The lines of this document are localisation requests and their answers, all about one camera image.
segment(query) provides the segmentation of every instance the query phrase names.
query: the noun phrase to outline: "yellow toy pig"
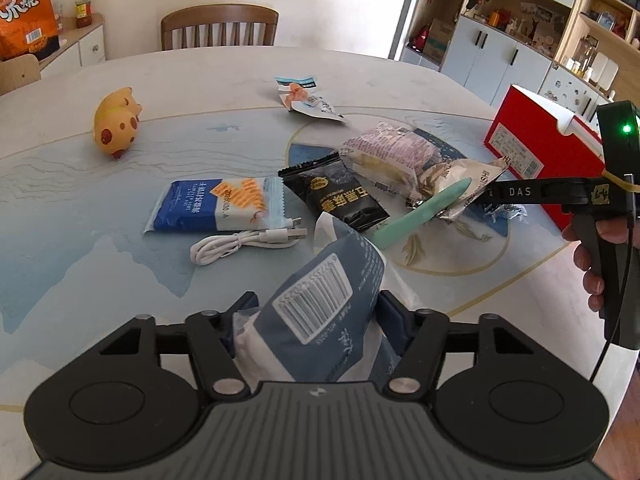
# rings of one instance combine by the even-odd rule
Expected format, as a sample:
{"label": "yellow toy pig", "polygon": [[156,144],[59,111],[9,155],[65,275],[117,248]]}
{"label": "yellow toy pig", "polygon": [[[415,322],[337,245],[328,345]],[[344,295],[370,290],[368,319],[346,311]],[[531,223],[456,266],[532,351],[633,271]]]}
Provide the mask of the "yellow toy pig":
{"label": "yellow toy pig", "polygon": [[136,139],[141,111],[130,87],[107,95],[94,116],[94,141],[98,147],[113,158],[120,158]]}

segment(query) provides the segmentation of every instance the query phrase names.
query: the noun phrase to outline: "red box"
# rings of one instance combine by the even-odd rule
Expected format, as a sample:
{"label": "red box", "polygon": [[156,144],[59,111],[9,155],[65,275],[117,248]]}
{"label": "red box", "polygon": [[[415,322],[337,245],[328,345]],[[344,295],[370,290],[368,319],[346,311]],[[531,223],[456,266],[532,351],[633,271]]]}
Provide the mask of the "red box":
{"label": "red box", "polygon": [[[572,111],[524,88],[512,86],[484,145],[510,158],[520,179],[594,177],[604,170],[602,142]],[[559,205],[542,206],[556,225],[571,221]]]}

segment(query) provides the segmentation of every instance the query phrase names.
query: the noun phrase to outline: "mint green plastic stick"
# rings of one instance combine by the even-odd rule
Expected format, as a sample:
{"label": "mint green plastic stick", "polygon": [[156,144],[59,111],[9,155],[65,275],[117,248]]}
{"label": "mint green plastic stick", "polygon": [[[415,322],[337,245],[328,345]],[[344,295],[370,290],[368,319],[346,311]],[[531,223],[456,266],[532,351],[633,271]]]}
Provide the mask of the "mint green plastic stick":
{"label": "mint green plastic stick", "polygon": [[380,250],[386,249],[453,204],[464,195],[470,185],[470,178],[452,184],[447,189],[428,199],[418,209],[407,213],[401,219],[389,225],[381,227],[376,232],[368,235],[367,238]]}

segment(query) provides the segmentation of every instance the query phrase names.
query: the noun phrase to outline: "cardboard box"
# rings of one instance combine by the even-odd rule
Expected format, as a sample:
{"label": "cardboard box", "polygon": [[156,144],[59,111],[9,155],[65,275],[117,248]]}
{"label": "cardboard box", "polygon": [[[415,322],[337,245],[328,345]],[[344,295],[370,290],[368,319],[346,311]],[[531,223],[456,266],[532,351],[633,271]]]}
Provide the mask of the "cardboard box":
{"label": "cardboard box", "polygon": [[437,62],[442,62],[454,28],[453,23],[443,23],[438,18],[434,18],[422,53]]}
{"label": "cardboard box", "polygon": [[[511,86],[484,145],[509,157],[511,172],[520,179],[594,177],[604,170],[596,132],[571,110],[519,86]],[[542,207],[560,229],[569,225],[571,217],[561,206]]]}

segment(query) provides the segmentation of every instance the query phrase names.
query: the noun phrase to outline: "wooden floor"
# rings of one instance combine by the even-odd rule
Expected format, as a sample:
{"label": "wooden floor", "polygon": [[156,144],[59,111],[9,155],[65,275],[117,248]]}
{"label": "wooden floor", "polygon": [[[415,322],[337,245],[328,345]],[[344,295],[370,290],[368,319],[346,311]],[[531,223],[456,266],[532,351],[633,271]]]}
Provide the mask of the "wooden floor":
{"label": "wooden floor", "polygon": [[637,372],[594,462],[614,480],[640,480],[640,375]]}

